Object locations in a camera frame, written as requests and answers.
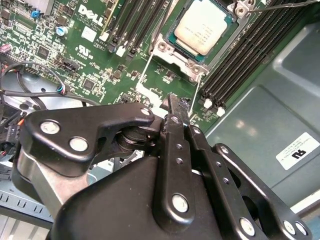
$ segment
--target green circuit board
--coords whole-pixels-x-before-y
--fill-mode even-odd
[[[136,92],[135,87],[150,56],[151,36],[165,14],[168,1],[161,6],[161,10],[132,60],[110,52],[109,44],[112,37],[103,39],[101,36],[104,32],[108,35],[112,32],[112,30],[106,31],[104,26],[107,21],[105,18],[107,5],[115,4],[111,14],[110,24],[112,25],[117,21],[126,1],[129,1],[129,7],[124,16],[130,13],[135,2],[133,0],[55,0],[51,13],[40,17],[31,17],[34,9],[25,2],[2,1],[9,5],[6,7],[2,5],[1,10],[6,9],[10,15],[8,19],[2,18],[0,46],[4,44],[13,46],[9,55],[11,59],[16,62],[34,61],[45,64],[64,80],[71,92],[102,105],[125,101],[141,102],[147,107],[152,107],[149,99]],[[182,8],[190,0],[174,0],[173,2],[170,15],[161,31],[163,35],[170,30]],[[257,3],[257,7],[264,5],[260,1]],[[252,15],[247,26],[250,26],[257,16],[257,14]],[[147,21],[148,18],[145,17],[138,26],[137,32]],[[59,23],[62,22],[67,29],[63,37],[56,32],[57,27],[60,26]],[[206,63],[214,58],[238,27],[236,21],[231,22],[230,20],[228,24],[227,30],[205,60]],[[72,61],[78,69],[66,70],[63,68],[61,59]],[[52,79],[52,76],[41,68],[34,66],[33,70],[34,74]],[[150,62],[142,83],[147,89],[157,94],[161,100],[169,93],[191,99],[196,93],[196,84],[188,81],[188,77],[181,73],[177,66],[156,57]],[[190,120],[192,124],[198,125],[205,132],[219,117],[215,111],[206,109],[198,100],[199,96],[195,101]]]

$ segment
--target black cable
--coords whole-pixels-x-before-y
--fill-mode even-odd
[[[11,69],[14,69],[14,68],[16,68],[16,67],[18,67],[18,66],[24,66],[24,65],[27,65],[27,64],[29,64],[29,65],[37,65],[37,66],[40,66],[40,67],[46,69],[46,70],[49,71],[49,72],[55,77],[55,79],[61,84],[61,86],[63,87],[63,89],[64,89],[64,90],[66,89],[66,85],[64,84],[64,82],[60,79],[60,77],[59,77],[54,71],[52,71],[52,70],[51,70],[50,68],[48,68],[46,65],[43,65],[43,64],[37,63],[37,62],[33,62],[33,61],[21,61],[21,62],[13,63],[13,64],[7,66],[7,67],[4,69],[4,71],[3,71],[3,73],[2,73],[1,75],[2,75],[2,77],[3,77],[3,76],[6,75],[7,72],[9,72]]]
[[[2,90],[0,94],[4,94],[8,97],[22,97],[22,98],[35,98],[35,97],[62,97],[62,98],[69,98],[69,99],[75,99],[79,100],[81,102],[85,102],[87,104],[90,104],[92,106],[100,106],[99,103],[83,98],[81,96],[74,95],[73,93],[67,92],[66,95],[61,95],[58,92],[32,92],[32,93],[26,93],[26,92],[19,92],[19,91],[9,91],[9,90]]]
[[[30,94],[31,91],[30,91],[29,88],[25,85],[25,81],[24,81],[24,79],[23,79],[23,76],[22,76],[19,72],[16,73],[16,79],[17,79],[20,87],[22,88],[22,90],[23,90],[25,93]],[[40,110],[47,110],[46,105],[44,104],[43,101],[41,101],[40,98],[38,98],[38,97],[31,97],[31,99],[39,106]]]

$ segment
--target blue capacitor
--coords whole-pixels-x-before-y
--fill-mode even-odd
[[[65,26],[58,26],[56,29],[55,29],[55,33],[60,36],[60,37],[63,37],[65,35],[68,34],[68,28],[66,28]]]
[[[38,17],[40,17],[40,11],[32,11],[30,16],[32,18],[38,18]]]

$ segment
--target wire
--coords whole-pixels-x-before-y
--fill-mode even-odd
[[[27,65],[27,64],[37,65],[37,66],[40,66],[40,67],[46,69],[47,71],[49,71],[49,72],[55,77],[55,79],[61,84],[61,86],[62,86],[61,91],[59,91],[59,92],[62,93],[62,94],[65,94],[65,92],[66,92],[66,85],[64,84],[64,82],[60,79],[60,77],[59,77],[54,71],[52,71],[49,67],[47,67],[47,66],[45,66],[45,65],[43,65],[43,64],[41,64],[41,63],[37,63],[37,62],[33,62],[33,61],[21,61],[21,62],[16,62],[16,63],[13,63],[13,64],[7,66],[7,67],[4,69],[4,71],[3,71],[3,73],[2,73],[1,76],[4,77],[4,76],[6,75],[6,73],[9,72],[9,71],[10,71],[11,69],[13,69],[13,68],[16,68],[16,67],[18,67],[18,66]]]
[[[64,97],[64,98],[69,98],[69,99],[75,99],[79,100],[81,102],[90,104],[92,106],[100,106],[99,103],[83,98],[81,96],[74,95],[73,93],[67,93],[66,95],[61,95],[58,92],[32,92],[32,93],[27,93],[27,92],[19,92],[19,91],[9,91],[9,90],[2,90],[0,92],[1,94],[4,94],[8,97],[21,97],[21,98],[39,98],[39,97]]]
[[[16,73],[16,79],[20,85],[20,87],[22,88],[22,90],[25,92],[25,93],[31,93],[31,91],[29,90],[29,88],[25,85],[24,83],[24,79],[22,77],[22,75],[17,72]],[[41,99],[39,99],[38,97],[31,97],[31,99],[39,106],[40,110],[47,110],[47,107],[46,105],[44,104],[43,101],[41,101]]]
[[[191,117],[191,114],[192,114],[193,109],[194,109],[194,105],[195,105],[195,102],[196,102],[198,90],[199,90],[200,83],[201,83],[201,79],[202,79],[202,75],[200,75],[199,77],[197,77],[198,84],[196,85],[196,89],[195,89],[195,93],[194,93],[194,96],[193,96],[192,104],[191,104],[191,107],[190,107],[190,110],[189,110],[189,113],[188,113],[189,118]]]
[[[307,0],[299,3],[287,3],[282,5],[269,6],[265,8],[255,8],[253,10],[250,10],[249,13],[264,12],[264,11],[270,11],[275,9],[285,9],[285,8],[299,8],[299,7],[304,7],[304,6],[319,3],[319,2],[320,0]]]

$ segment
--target motherboard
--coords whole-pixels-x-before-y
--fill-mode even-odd
[[[205,132],[315,11],[250,12],[288,2],[1,0],[0,60],[102,105],[188,98]]]

